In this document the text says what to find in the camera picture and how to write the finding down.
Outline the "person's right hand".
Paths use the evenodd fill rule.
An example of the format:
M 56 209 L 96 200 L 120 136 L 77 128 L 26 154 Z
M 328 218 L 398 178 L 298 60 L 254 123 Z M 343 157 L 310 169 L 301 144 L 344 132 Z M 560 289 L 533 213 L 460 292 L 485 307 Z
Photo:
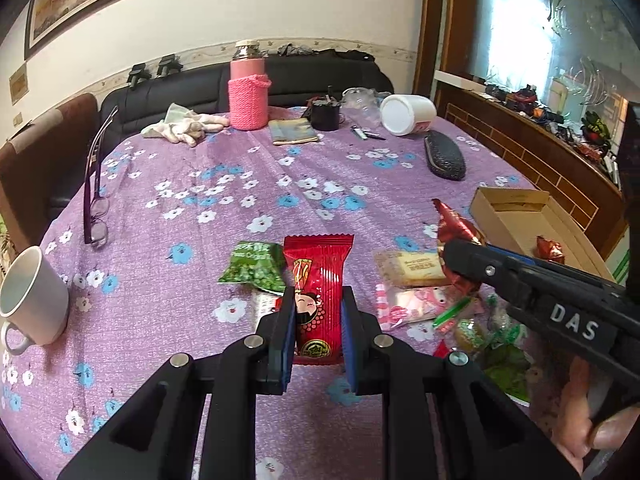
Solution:
M 589 363 L 575 356 L 570 363 L 568 382 L 561 392 L 551 441 L 578 474 L 584 471 L 584 459 L 592 450 L 618 450 L 639 417 L 639 407 L 634 405 L 595 425 L 589 406 L 589 387 Z

